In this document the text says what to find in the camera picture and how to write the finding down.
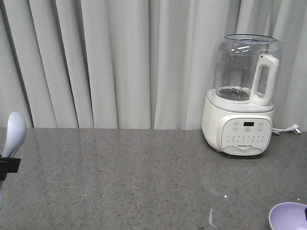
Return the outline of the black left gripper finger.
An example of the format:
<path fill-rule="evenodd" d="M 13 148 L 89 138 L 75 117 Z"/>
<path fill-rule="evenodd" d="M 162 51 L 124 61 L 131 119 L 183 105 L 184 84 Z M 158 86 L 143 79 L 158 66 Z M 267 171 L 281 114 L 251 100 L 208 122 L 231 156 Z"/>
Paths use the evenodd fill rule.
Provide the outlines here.
<path fill-rule="evenodd" d="M 17 173 L 21 159 L 0 156 L 0 181 L 5 181 L 8 173 Z"/>

